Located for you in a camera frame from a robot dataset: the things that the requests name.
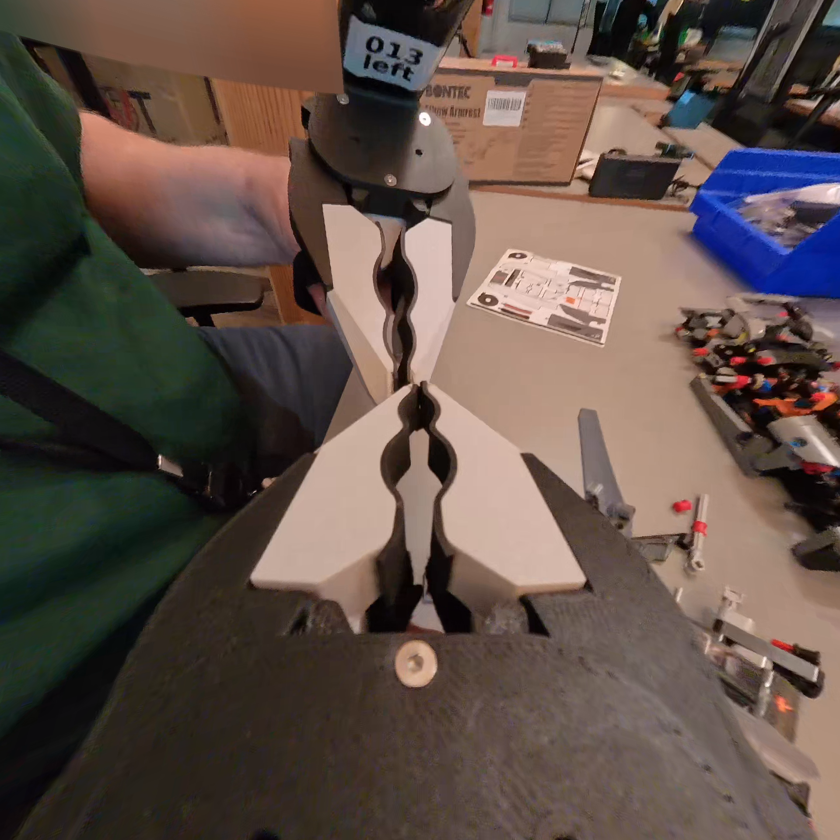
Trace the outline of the person's left hand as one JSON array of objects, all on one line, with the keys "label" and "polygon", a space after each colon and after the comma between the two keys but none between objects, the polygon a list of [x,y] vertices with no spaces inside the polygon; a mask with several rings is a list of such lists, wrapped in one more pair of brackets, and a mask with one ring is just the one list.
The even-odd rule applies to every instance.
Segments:
[{"label": "person's left hand", "polygon": [[300,247],[291,228],[286,156],[220,150],[211,243],[222,266],[289,266]]}]

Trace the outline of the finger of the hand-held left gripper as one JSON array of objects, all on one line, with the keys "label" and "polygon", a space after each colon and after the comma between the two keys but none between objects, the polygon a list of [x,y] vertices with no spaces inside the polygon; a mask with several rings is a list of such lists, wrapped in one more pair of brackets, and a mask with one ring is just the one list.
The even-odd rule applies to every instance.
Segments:
[{"label": "finger of the hand-held left gripper", "polygon": [[408,302],[402,322],[408,327],[409,381],[428,382],[455,309],[453,237],[450,223],[426,219],[402,237],[402,256],[410,270]]},{"label": "finger of the hand-held left gripper", "polygon": [[394,360],[386,346],[386,309],[377,285],[385,241],[382,228],[349,205],[323,205],[334,325],[375,403],[394,392]]}]

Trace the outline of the blue plastic bin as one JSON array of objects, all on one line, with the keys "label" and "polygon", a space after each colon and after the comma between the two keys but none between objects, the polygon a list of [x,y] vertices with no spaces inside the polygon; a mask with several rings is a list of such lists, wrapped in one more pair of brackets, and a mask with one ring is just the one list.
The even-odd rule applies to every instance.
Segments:
[{"label": "blue plastic bin", "polygon": [[838,299],[837,213],[800,244],[787,247],[739,212],[742,202],[750,196],[836,186],[838,176],[836,153],[730,151],[690,205],[689,210],[696,216],[692,234],[753,291]]}]

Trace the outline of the clear plastic bags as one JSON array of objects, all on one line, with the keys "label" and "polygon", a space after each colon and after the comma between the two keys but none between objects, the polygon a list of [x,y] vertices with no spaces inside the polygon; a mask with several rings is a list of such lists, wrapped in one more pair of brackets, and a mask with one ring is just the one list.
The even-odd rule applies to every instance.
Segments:
[{"label": "clear plastic bags", "polygon": [[745,196],[737,212],[777,245],[792,249],[838,215],[839,183]]}]

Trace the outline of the black office chair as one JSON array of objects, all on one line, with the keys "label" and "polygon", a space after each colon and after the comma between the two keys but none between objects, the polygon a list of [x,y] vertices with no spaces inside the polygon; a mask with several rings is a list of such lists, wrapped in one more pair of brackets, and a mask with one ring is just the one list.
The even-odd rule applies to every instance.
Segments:
[{"label": "black office chair", "polygon": [[256,311],[266,295],[262,279],[230,270],[157,270],[147,277],[184,318],[200,327],[213,328],[218,314]]}]

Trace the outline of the person's dark blue pants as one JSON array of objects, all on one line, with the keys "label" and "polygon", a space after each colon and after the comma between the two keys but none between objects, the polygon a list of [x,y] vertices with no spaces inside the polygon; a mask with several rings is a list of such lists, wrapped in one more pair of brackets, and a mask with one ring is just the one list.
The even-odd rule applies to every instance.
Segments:
[{"label": "person's dark blue pants", "polygon": [[245,401],[264,477],[280,475],[320,447],[353,370],[333,327],[200,327],[198,332]]}]

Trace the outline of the grey lego axle red bushes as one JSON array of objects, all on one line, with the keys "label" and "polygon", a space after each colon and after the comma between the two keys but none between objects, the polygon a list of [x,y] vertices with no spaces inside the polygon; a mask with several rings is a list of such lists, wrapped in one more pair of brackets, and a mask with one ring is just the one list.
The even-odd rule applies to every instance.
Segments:
[{"label": "grey lego axle red bushes", "polygon": [[694,521],[688,535],[686,549],[686,571],[689,574],[698,574],[706,568],[705,547],[709,502],[710,497],[707,493],[700,494],[696,501]]}]

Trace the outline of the person's left forearm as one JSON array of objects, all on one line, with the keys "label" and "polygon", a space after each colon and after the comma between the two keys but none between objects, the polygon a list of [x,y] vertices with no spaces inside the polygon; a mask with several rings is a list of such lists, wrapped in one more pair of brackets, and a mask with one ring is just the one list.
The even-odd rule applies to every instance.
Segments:
[{"label": "person's left forearm", "polygon": [[80,165],[87,208],[145,269],[231,265],[219,209],[231,149],[176,145],[80,113]]}]

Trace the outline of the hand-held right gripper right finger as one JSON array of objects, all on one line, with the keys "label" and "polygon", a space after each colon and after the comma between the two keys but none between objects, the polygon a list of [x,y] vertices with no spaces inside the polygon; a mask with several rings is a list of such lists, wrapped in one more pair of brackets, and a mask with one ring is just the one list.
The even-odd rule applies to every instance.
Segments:
[{"label": "hand-held right gripper right finger", "polygon": [[578,592],[586,576],[525,454],[422,384],[434,499],[425,583],[442,624],[476,624],[523,596]]}]

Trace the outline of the lego car chassis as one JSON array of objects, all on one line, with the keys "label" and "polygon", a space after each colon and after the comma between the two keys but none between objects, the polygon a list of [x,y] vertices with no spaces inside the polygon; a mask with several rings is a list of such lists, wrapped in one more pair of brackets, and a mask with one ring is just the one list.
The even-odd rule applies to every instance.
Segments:
[{"label": "lego car chassis", "polygon": [[745,293],[679,314],[699,405],[742,473],[777,480],[815,531],[792,548],[796,562],[838,573],[838,359],[811,313],[797,297]]}]

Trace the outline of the grey lego assembly orange stripe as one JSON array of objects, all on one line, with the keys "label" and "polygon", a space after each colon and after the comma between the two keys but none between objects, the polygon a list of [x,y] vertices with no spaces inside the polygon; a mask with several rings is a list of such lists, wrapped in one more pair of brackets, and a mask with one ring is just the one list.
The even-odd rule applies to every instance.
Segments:
[{"label": "grey lego assembly orange stripe", "polygon": [[[582,408],[577,416],[584,497],[630,543],[635,508],[618,486],[600,418]],[[823,691],[825,673],[815,650],[757,635],[740,613],[742,595],[725,587],[709,627],[696,640],[713,665],[748,742],[764,765],[802,799],[820,777],[814,761],[795,745],[801,698]]]}]

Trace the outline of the brown cardboard box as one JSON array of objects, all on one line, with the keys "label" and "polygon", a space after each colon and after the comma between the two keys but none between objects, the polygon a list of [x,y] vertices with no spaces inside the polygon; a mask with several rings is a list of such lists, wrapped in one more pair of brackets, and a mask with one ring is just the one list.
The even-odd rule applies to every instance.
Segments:
[{"label": "brown cardboard box", "polygon": [[601,89],[595,70],[445,58],[421,103],[448,129],[471,184],[566,186]]}]

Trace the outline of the black framed sign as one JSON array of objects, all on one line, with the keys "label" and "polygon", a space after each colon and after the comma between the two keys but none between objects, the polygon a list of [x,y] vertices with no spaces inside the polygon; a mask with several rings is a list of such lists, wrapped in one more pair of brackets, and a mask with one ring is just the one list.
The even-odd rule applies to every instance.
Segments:
[{"label": "black framed sign", "polygon": [[226,144],[207,77],[136,66],[30,38],[30,56],[73,98],[126,130],[176,144]]}]

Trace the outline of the sticker sheet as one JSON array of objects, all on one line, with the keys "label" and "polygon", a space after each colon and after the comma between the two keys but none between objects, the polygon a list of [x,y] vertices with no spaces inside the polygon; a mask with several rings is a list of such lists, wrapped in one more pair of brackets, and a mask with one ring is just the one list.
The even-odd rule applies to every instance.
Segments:
[{"label": "sticker sheet", "polygon": [[467,304],[603,347],[621,283],[620,276],[600,269],[509,248]]}]

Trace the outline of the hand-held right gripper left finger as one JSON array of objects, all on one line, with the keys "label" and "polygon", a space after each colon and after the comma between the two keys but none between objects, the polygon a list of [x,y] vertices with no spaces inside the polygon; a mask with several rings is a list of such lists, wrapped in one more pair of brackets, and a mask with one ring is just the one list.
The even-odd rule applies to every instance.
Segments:
[{"label": "hand-held right gripper left finger", "polygon": [[255,588],[333,601],[348,618],[377,605],[372,631],[407,628],[421,591],[396,484],[420,394],[403,387],[320,447],[250,575]]}]

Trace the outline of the black round clip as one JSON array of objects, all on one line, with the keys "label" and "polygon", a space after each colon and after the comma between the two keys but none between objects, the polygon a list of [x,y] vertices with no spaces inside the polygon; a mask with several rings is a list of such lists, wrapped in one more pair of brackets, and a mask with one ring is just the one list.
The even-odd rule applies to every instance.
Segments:
[{"label": "black round clip", "polygon": [[55,431],[42,439],[2,434],[2,450],[9,454],[86,471],[156,476],[209,511],[236,511],[260,491],[250,466],[168,456],[131,426],[4,350],[1,393]]}]

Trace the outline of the black rectangular device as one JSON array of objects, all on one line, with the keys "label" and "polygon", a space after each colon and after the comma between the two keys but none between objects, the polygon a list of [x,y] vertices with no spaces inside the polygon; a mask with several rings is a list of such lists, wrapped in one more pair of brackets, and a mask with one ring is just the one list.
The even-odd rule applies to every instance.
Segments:
[{"label": "black rectangular device", "polygon": [[588,194],[594,198],[659,201],[680,166],[681,160],[676,158],[606,152],[595,165]]}]

